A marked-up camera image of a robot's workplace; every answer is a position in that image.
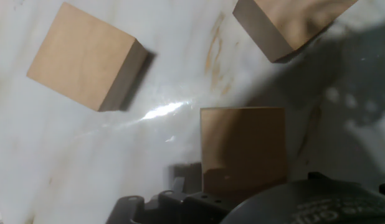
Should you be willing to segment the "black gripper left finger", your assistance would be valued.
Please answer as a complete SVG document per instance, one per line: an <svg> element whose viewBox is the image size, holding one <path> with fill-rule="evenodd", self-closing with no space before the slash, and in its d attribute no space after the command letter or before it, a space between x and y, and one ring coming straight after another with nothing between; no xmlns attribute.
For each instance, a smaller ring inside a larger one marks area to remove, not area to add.
<svg viewBox="0 0 385 224"><path fill-rule="evenodd" d="M141 196L122 197L106 224L219 224L237 203L204 192L186 194L184 177L149 202Z"/></svg>

